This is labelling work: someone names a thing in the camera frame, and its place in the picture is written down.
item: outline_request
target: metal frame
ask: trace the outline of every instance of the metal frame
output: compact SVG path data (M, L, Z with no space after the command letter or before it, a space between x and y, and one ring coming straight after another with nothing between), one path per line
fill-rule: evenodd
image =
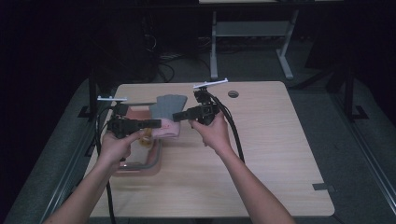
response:
M217 36L285 36L281 49L276 50L276 56L282 66L283 73L287 79L293 79L286 59L291 35L298 17L298 9L293 11L290 21L217 21L216 11L213 12L212 21L212 50L210 52L210 79L219 77L216 37Z

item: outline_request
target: human hand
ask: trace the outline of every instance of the human hand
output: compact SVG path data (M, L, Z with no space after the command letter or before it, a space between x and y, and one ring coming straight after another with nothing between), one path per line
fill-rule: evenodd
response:
M138 131L118 139L112 132L105 133L102 138L102 150L98 163L109 165L112 171L117 171L120 167L120 160L131 155L131 143L143 135L144 131Z
M213 148L218 155L233 151L228 135L228 124L221 111L208 126L197 120L189 120L189 123L202 136L204 144Z

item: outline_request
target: pink cloth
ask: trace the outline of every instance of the pink cloth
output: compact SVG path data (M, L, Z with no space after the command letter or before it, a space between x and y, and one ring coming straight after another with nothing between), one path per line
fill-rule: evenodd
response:
M152 129L153 138L178 138L180 134L180 122L173 122L170 119L161 119L162 127Z

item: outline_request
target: wrist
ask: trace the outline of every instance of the wrist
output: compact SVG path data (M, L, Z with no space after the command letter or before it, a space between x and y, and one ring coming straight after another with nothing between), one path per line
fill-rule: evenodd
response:
M98 169L105 170L109 172L111 175L113 175L120 167L119 162L112 162L109 160L104 160L103 158L98 159L96 164L93 166L93 168L97 167Z

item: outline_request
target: round hole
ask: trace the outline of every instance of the round hole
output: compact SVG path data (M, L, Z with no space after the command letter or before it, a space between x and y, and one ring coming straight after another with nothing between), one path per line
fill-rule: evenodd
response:
M228 96L230 96L231 98L236 98L239 96L239 93L237 91L229 91Z

